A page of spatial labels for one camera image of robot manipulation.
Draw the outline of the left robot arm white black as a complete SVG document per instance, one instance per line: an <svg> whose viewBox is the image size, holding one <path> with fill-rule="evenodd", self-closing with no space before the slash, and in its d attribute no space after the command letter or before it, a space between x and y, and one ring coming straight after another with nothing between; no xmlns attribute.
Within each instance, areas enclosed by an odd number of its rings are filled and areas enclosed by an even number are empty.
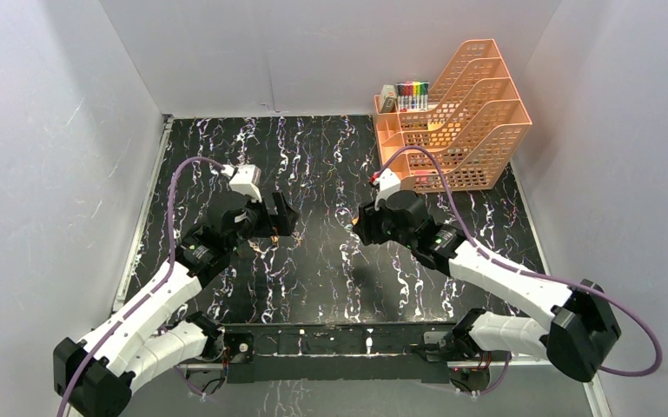
<svg viewBox="0 0 668 417"><path fill-rule="evenodd" d="M102 325L78 341L65 338L53 351L53 383L61 403L83 416L117 416L133 394L181 362L217 361L228 355L225 329L199 312L156 331L186 301L226 270L251 238L291 236L300 215L280 192L275 211L236 192L222 194L171 249L155 276Z"/></svg>

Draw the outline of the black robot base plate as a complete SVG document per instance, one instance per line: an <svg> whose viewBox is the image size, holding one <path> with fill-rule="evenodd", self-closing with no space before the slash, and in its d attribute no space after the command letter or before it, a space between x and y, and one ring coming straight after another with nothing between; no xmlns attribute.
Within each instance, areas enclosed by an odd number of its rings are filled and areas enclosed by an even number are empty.
<svg viewBox="0 0 668 417"><path fill-rule="evenodd" d="M444 322L234 324L225 327L233 384L262 381L490 383L498 355L481 353Z"/></svg>

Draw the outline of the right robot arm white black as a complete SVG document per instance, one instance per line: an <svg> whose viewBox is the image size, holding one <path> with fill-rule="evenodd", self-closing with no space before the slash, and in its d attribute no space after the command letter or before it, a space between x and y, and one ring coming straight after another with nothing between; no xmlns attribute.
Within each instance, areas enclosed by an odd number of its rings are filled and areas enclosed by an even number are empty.
<svg viewBox="0 0 668 417"><path fill-rule="evenodd" d="M521 311L474 309L453 328L456 352L467 360L487 351L550 361L562 374L591 381L621 330L602 289L590 281L562 284L472 245L464 232L434 220L425 199L397 191L358 208L353 231L365 245L397 242L425 268L465 281Z"/></svg>

